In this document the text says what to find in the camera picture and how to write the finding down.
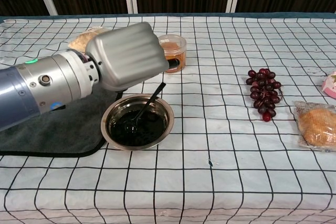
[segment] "dark gray towel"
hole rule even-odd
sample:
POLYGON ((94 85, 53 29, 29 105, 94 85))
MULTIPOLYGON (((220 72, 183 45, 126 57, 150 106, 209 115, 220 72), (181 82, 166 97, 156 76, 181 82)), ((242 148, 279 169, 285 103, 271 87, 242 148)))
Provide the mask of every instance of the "dark gray towel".
POLYGON ((93 87, 93 94, 0 132, 0 155, 81 157, 104 143, 100 120, 121 93, 93 87))

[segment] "grid tablecloth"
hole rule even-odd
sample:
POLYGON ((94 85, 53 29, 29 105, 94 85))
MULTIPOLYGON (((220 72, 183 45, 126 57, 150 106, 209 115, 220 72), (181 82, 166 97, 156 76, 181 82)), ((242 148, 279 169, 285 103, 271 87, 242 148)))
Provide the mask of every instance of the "grid tablecloth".
POLYGON ((7 20, 0 67, 64 50, 89 27, 141 21, 188 43, 182 73, 124 94, 166 82, 171 134, 139 152, 106 144, 82 158, 0 157, 0 223, 336 223, 336 155, 300 147, 293 114, 295 100, 336 104, 321 91, 336 69, 335 19, 7 20), (284 86, 268 123, 245 85, 247 71, 262 67, 284 86))

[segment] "black spoon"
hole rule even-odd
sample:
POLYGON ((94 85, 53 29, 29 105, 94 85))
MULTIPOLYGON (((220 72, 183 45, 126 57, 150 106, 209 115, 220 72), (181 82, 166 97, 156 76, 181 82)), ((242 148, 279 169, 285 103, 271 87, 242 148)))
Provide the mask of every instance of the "black spoon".
POLYGON ((135 116, 135 118, 125 122, 125 130, 129 133, 135 133, 137 131, 137 124, 139 118, 142 116, 142 114, 148 109, 149 105, 155 101, 156 96, 163 90, 163 88, 166 86, 166 83, 162 82, 160 86, 156 89, 156 91, 152 94, 152 96, 149 98, 147 103, 144 107, 139 111, 139 113, 135 116))

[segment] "dark liquid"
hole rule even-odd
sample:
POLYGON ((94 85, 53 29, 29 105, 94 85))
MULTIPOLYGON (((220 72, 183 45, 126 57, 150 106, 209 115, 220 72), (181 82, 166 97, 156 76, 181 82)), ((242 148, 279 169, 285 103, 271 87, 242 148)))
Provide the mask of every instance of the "dark liquid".
POLYGON ((165 130, 164 120, 151 111, 145 111, 139 118, 135 133, 125 129, 125 123, 132 120, 140 110, 123 115, 112 127, 111 137, 119 144, 126 146, 142 146, 157 140, 165 130))

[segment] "tablecloth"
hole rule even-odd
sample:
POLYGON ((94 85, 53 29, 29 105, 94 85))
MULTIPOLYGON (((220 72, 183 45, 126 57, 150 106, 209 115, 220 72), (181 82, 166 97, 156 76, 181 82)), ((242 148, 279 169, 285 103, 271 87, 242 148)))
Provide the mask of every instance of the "tablecloth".
POLYGON ((141 21, 187 40, 182 72, 124 94, 166 82, 171 134, 146 151, 106 144, 83 158, 0 157, 0 222, 336 223, 336 155, 298 145, 293 109, 295 100, 336 104, 321 90, 336 69, 335 19, 10 19, 0 25, 0 67, 65 50, 89 27, 141 21), (284 92, 268 123, 245 85, 263 67, 284 92))

